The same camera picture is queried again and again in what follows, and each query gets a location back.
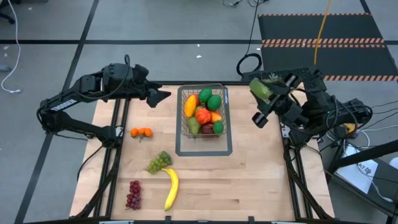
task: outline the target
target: metal basket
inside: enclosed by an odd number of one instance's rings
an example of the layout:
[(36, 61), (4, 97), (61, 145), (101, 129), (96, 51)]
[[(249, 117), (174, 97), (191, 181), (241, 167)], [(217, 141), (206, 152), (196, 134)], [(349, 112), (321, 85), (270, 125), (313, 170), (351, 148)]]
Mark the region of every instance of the metal basket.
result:
[[(188, 118), (185, 116), (184, 108), (185, 108), (185, 102), (187, 102), (187, 99), (190, 95), (192, 94), (197, 94), (199, 95), (199, 92), (204, 89), (204, 88), (209, 88), (211, 89), (211, 93), (213, 95), (219, 95), (221, 97), (221, 106), (218, 108), (217, 112), (221, 115), (221, 122), (224, 125), (224, 130), (221, 134), (192, 134), (189, 131), (188, 127)], [(188, 138), (217, 138), (220, 137), (221, 135), (226, 133), (227, 125), (226, 125), (226, 113), (225, 113), (225, 91), (224, 91), (224, 86), (221, 84), (203, 84), (203, 85), (184, 85), (182, 86), (181, 90), (181, 100), (182, 100), (182, 107), (181, 107), (181, 133), (183, 136), (186, 136)]]

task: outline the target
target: green mango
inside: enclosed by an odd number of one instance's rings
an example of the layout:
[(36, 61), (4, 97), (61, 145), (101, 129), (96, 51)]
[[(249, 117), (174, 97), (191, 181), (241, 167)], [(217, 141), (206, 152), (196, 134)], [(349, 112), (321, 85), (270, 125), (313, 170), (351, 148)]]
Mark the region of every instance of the green mango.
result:
[(207, 108), (210, 111), (216, 111), (221, 106), (221, 97), (219, 95), (213, 95), (207, 101)]
[(253, 78), (250, 82), (250, 90), (260, 99), (266, 100), (272, 95), (272, 92), (268, 87), (260, 82), (258, 78)]
[(216, 133), (216, 134), (222, 134), (223, 131), (224, 131), (224, 125), (223, 125), (223, 123), (222, 123), (221, 121), (216, 121), (216, 122), (213, 124), (213, 131), (214, 131), (214, 133)]
[(204, 88), (199, 92), (199, 101), (200, 103), (207, 103), (207, 101), (210, 99), (212, 93), (211, 89), (209, 88)]
[(200, 123), (197, 121), (196, 117), (191, 117), (188, 119), (188, 128), (192, 134), (199, 134)]

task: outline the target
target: yellow cable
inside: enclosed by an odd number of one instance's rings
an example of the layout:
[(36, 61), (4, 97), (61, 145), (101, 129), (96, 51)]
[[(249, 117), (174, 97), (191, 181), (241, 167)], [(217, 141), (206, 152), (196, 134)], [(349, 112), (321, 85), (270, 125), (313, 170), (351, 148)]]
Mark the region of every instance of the yellow cable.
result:
[(325, 24), (325, 21), (326, 21), (326, 16), (328, 16), (328, 14), (329, 14), (330, 5), (331, 5), (331, 0), (329, 0), (328, 7), (327, 7), (327, 9), (326, 9), (325, 15), (323, 16), (323, 20), (322, 20), (322, 24), (321, 24), (321, 29), (319, 30), (319, 33), (318, 33), (318, 39), (317, 39), (317, 43), (316, 43), (316, 45), (315, 45), (315, 55), (314, 55), (314, 57), (313, 57), (313, 64), (314, 64), (314, 65), (317, 64), (317, 54), (318, 54), (319, 39), (321, 38), (321, 34), (322, 34), (322, 30), (323, 30), (323, 25)]

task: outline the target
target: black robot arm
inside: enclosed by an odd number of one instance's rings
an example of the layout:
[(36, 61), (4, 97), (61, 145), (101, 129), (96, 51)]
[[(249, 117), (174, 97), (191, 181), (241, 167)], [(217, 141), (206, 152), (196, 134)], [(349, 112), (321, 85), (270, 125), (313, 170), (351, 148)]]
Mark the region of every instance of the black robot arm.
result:
[[(357, 99), (340, 103), (326, 92), (322, 73), (313, 69), (305, 75), (290, 73), (282, 80), (253, 80), (257, 88), (251, 93), (257, 101), (257, 112), (252, 120), (262, 128), (267, 123), (267, 116), (275, 112), (280, 121), (290, 128), (289, 138), (294, 147), (302, 147), (312, 136), (323, 136), (327, 131), (344, 123), (365, 123), (370, 120), (371, 112)], [(299, 89), (303, 83), (305, 90)], [(294, 90), (304, 91), (307, 102), (299, 105), (290, 98)], [(264, 98), (263, 91), (271, 92)]]
[(146, 99), (147, 104), (154, 108), (171, 95), (170, 92), (159, 90), (162, 85), (146, 79), (149, 73), (146, 68), (140, 65), (130, 67), (128, 55), (125, 55), (124, 60), (125, 64), (111, 63), (100, 72), (83, 75), (69, 90), (43, 100), (36, 112), (43, 129), (54, 134), (64, 130), (73, 131), (97, 137), (104, 147), (116, 147), (122, 130), (77, 121), (64, 110), (80, 102), (131, 98)]

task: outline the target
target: wooden tabletop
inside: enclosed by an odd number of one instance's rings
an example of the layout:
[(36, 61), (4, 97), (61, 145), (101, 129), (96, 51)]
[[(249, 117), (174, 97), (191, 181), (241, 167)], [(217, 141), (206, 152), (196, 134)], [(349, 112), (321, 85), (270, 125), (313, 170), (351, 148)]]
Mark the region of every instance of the wooden tabletop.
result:
[[(227, 86), (233, 153), (219, 157), (178, 157), (175, 153), (177, 119), (177, 89), (179, 86), (164, 86), (172, 95), (149, 108), (145, 101), (132, 100), (127, 117), (126, 135), (116, 184), (112, 219), (164, 220), (171, 215), (173, 220), (223, 220), (246, 221), (254, 216), (256, 221), (294, 220), (292, 199), (285, 161), (279, 121), (275, 114), (259, 129), (251, 121), (257, 112), (255, 99), (248, 86)], [(295, 93), (301, 103), (305, 95)], [(93, 124), (110, 125), (114, 101), (98, 101)], [(123, 103), (119, 111), (121, 120)], [(152, 138), (133, 139), (131, 128), (150, 127)], [(309, 146), (318, 149), (316, 141)], [(88, 142), (85, 158), (100, 146), (97, 139)], [(160, 151), (167, 151), (173, 159), (173, 168), (180, 178), (177, 199), (168, 212), (164, 203), (170, 190), (170, 178), (165, 172), (154, 175), (145, 171), (149, 161)], [(98, 188), (105, 150), (92, 158), (81, 171), (70, 215), (76, 215)], [(309, 191), (325, 211), (333, 216), (328, 186), (323, 172), (322, 160), (316, 152), (301, 150), (303, 167)], [(140, 210), (126, 210), (126, 195), (129, 183), (139, 180), (142, 184)], [(101, 214), (104, 214), (108, 193), (103, 196)], [(304, 217), (303, 206), (300, 206)]]

